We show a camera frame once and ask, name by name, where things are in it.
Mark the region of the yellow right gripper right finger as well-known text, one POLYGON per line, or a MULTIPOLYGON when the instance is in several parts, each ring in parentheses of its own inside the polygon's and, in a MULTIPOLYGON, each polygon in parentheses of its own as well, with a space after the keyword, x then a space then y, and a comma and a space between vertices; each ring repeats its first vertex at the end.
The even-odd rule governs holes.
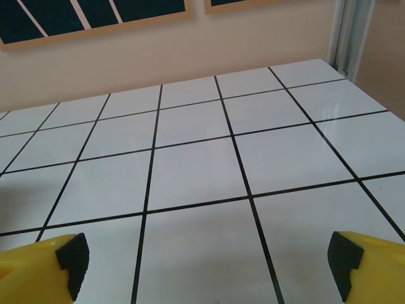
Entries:
POLYGON ((335 231, 327 259, 343 303, 404 303, 404 245, 335 231))

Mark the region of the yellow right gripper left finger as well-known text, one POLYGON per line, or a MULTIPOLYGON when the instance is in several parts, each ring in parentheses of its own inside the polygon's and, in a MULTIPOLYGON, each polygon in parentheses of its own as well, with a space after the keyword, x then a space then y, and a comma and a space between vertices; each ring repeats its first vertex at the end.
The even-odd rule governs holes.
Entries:
POLYGON ((1 252, 1 303, 74 303, 89 255, 82 232, 1 252))

